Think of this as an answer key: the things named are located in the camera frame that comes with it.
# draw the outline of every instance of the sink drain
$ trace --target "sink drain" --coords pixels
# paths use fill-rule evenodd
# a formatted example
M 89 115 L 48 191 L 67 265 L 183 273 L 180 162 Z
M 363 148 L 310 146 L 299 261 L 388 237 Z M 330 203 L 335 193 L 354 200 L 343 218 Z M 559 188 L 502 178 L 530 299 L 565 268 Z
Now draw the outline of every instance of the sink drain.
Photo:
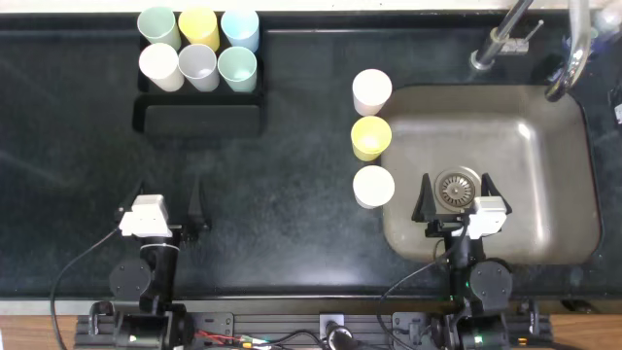
M 436 178 L 436 199 L 448 210 L 460 212 L 478 196 L 481 181 L 467 167 L 456 167 L 441 172 Z

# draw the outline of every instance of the plastic cup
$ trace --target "plastic cup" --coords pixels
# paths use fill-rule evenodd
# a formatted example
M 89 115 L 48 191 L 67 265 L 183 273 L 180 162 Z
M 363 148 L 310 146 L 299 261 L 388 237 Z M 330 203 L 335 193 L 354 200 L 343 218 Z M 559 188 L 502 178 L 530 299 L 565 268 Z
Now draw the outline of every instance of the plastic cup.
M 147 46 L 138 58 L 140 71 L 161 89 L 169 92 L 178 90 L 184 84 L 178 62 L 175 49 L 162 43 Z
M 352 182 L 357 203 L 365 209 L 387 204 L 396 191 L 396 183 L 387 169 L 369 165 L 357 172 Z
M 214 52 L 221 45 L 216 14 L 207 7 L 188 9 L 179 15 L 179 28 L 191 44 L 203 44 Z
M 221 19 L 221 28 L 232 46 L 253 53 L 259 48 L 259 16 L 255 11 L 227 11 Z
M 375 116 L 391 96 L 391 79 L 377 69 L 366 69 L 352 83 L 354 108 L 362 116 Z
M 175 14 L 169 8 L 153 7 L 143 11 L 136 20 L 138 30 L 152 44 L 163 43 L 178 50 L 182 46 Z
M 199 91 L 213 91 L 221 81 L 216 71 L 216 54 L 202 44 L 186 46 L 179 52 L 179 70 Z
M 242 47 L 228 48 L 218 60 L 218 71 L 236 92 L 251 92 L 257 85 L 257 58 Z
M 371 161 L 389 147 L 392 133 L 385 120 L 370 116 L 354 123 L 350 137 L 355 156 L 362 161 Z

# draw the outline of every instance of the sink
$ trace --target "sink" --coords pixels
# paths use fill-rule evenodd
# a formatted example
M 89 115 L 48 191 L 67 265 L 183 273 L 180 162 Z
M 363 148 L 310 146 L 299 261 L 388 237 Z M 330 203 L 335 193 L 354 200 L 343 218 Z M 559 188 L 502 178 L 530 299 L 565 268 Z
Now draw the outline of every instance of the sink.
M 439 212 L 469 206 L 479 190 L 477 177 L 488 173 L 513 209 L 501 232 L 483 238 L 488 257 L 553 264 L 588 259 L 601 227 L 583 114 L 570 96 L 551 103 L 544 91 L 437 86 L 394 92 L 380 114 L 393 131 L 381 163 L 396 182 L 383 221 L 398 254 L 432 260 L 437 240 L 426 238 L 425 224 L 410 219 L 425 173 L 433 187 L 439 176 L 449 179 L 439 179 L 440 187 L 466 185 L 455 190 L 465 200 L 443 199 L 439 191 Z M 458 177 L 447 177 L 453 173 Z

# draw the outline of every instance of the yellow cup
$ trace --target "yellow cup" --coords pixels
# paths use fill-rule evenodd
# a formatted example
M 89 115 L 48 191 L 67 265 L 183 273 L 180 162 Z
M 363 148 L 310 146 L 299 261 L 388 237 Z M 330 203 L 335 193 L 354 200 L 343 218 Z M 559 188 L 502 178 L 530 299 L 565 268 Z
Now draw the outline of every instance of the yellow cup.
M 362 161 L 371 161 L 391 143 L 391 128 L 382 118 L 362 117 L 352 126 L 352 148 Z
M 214 52 L 221 45 L 216 14 L 210 8 L 196 7 L 179 15 L 179 28 L 191 44 L 207 45 Z

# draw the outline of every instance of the chrome faucet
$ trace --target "chrome faucet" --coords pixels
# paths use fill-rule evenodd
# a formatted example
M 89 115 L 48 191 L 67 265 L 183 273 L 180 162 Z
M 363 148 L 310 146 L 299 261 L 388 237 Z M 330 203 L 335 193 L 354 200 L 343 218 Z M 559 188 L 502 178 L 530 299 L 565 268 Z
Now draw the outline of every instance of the chrome faucet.
M 518 0 L 507 13 L 501 25 L 493 28 L 481 50 L 470 56 L 470 64 L 478 70 L 488 70 L 495 64 L 498 54 L 526 53 L 529 39 L 542 26 L 542 21 L 525 39 L 510 39 L 509 34 L 520 17 L 527 12 L 534 0 Z M 590 6 L 588 0 L 569 0 L 570 13 L 570 56 L 566 66 L 546 90 L 546 99 L 555 102 L 562 98 L 579 79 L 590 55 Z

